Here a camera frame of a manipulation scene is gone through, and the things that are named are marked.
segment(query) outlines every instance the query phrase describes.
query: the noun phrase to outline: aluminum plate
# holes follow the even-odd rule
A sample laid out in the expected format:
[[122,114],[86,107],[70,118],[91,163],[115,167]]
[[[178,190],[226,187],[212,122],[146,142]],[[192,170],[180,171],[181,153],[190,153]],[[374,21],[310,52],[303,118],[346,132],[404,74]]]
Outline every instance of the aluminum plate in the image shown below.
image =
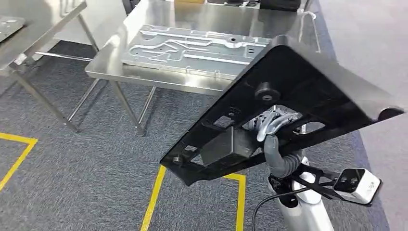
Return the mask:
[[24,22],[24,18],[0,15],[0,42],[22,28]]
[[269,42],[268,38],[144,25],[122,62],[234,80]]

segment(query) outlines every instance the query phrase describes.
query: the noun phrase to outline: stainless steel table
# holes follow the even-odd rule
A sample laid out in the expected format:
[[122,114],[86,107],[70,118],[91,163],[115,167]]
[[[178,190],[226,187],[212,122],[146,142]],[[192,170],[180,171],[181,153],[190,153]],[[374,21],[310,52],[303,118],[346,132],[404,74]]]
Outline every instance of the stainless steel table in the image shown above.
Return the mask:
[[95,40],[80,15],[86,6],[87,4],[83,0],[0,0],[1,15],[22,17],[25,19],[25,26],[22,29],[0,43],[0,75],[10,76],[16,79],[28,92],[46,105],[62,123],[74,131],[78,131],[78,129],[70,120],[95,87],[98,79],[93,82],[80,102],[75,106],[71,115],[66,118],[38,89],[21,76],[18,69],[20,64],[35,53],[89,62],[91,59],[49,52],[38,52],[57,32],[75,17],[78,17],[94,50],[98,52],[99,49],[95,44]]
[[[231,83],[231,80],[122,64],[122,52],[143,25],[264,38],[287,34],[319,51],[314,18],[315,15],[309,12],[290,13],[210,4],[142,0],[85,71],[90,77],[110,81],[123,108],[139,132],[144,134],[141,122],[157,87],[218,95]],[[140,118],[134,116],[118,82],[152,86]]]

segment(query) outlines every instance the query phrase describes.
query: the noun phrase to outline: metal sheet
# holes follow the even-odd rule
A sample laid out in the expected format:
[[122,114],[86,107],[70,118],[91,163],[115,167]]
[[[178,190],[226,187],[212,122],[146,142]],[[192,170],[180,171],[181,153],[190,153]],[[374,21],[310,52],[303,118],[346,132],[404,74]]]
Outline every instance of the metal sheet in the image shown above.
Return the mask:
[[0,14],[25,19],[23,28],[0,43],[0,74],[21,54],[39,51],[86,6],[83,0],[0,0]]
[[0,42],[22,28],[24,22],[24,18],[0,15]]
[[234,80],[269,42],[268,38],[144,25],[122,62]]
[[122,63],[122,55],[144,25],[274,38],[288,35],[317,51],[313,16],[307,13],[258,10],[157,0],[141,1],[93,61],[90,77],[202,94],[220,94],[230,79],[164,71]]

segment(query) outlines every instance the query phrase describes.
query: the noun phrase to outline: floor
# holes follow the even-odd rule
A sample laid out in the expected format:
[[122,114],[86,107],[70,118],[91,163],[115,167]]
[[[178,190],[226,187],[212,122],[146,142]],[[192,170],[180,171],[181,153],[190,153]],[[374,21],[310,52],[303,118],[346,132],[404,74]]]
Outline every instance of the floor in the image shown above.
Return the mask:
[[[336,37],[328,36],[317,7],[322,51],[339,56]],[[55,49],[91,57],[90,47],[61,42]],[[86,63],[43,58],[27,77],[69,113],[92,79],[83,72]],[[159,171],[158,160],[179,135],[194,122],[212,97],[160,89],[148,111],[146,137],[136,135],[112,89],[97,86],[74,118],[82,132],[74,134],[59,124],[35,99],[9,79],[0,78],[0,132],[38,139],[27,158],[0,191],[1,230],[143,230],[142,221],[151,201]],[[123,84],[138,113],[148,87]],[[26,148],[0,139],[0,176]],[[371,150],[371,167],[379,172]],[[369,167],[358,132],[309,148],[313,165],[342,170]],[[164,176],[149,230],[250,230],[256,204],[270,195],[264,165],[240,172],[245,175],[244,217],[237,220],[239,183],[231,179],[184,186],[170,172]],[[382,193],[383,204],[388,203]],[[381,201],[372,208],[325,201],[336,230],[389,230]],[[386,209],[388,221],[390,210]],[[259,212],[259,230],[286,230],[280,212],[271,202]]]
[[[408,108],[408,2],[320,0],[339,63],[391,92]],[[408,116],[360,131],[391,230],[408,230]]]

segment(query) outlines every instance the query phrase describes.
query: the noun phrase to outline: black bracket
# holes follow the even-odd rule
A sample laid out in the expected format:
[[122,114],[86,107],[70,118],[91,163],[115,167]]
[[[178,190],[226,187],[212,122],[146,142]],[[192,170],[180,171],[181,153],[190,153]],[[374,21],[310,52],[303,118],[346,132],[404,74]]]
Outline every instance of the black bracket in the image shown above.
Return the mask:
[[[309,183],[306,180],[300,178],[300,175],[302,173],[304,173],[304,172],[308,172],[308,173],[313,174],[316,177],[315,182]],[[336,191],[334,191],[334,189],[332,187],[335,184],[335,182],[337,181],[339,176],[340,176],[340,174],[337,173],[337,172],[333,172],[333,171],[324,170],[324,169],[320,169],[320,168],[317,168],[317,167],[311,167],[311,166],[301,164],[298,167],[298,169],[294,173],[292,173],[290,176],[286,177],[285,180],[289,179],[290,181],[292,181],[292,180],[297,181],[297,182],[305,185],[307,188],[316,191],[317,193],[321,194],[322,196],[326,197],[327,199],[346,201],[346,202],[354,203],[354,204],[357,204],[357,205],[363,205],[363,206],[366,206],[366,207],[370,207],[372,205],[373,199],[377,196],[377,194],[380,191],[381,186],[383,184],[383,182],[380,180],[380,186],[377,189],[377,192],[375,193],[375,195],[373,196],[373,199],[368,204],[360,204],[360,203],[356,203],[356,202],[353,202],[353,201],[345,200],[342,196],[340,196],[338,193],[336,193]],[[329,179],[330,181],[326,181],[326,182],[321,183],[320,180],[322,178]]]
[[[302,114],[276,133],[282,155],[404,113],[387,92],[339,66],[335,60],[287,36],[277,36],[160,163],[191,185],[265,162],[265,156],[258,151],[263,144],[241,131],[241,127],[273,105]],[[221,120],[226,120],[227,125],[221,126],[225,124],[219,123]],[[310,122],[324,126],[307,134],[296,132]],[[199,154],[209,161],[204,165],[192,162]]]

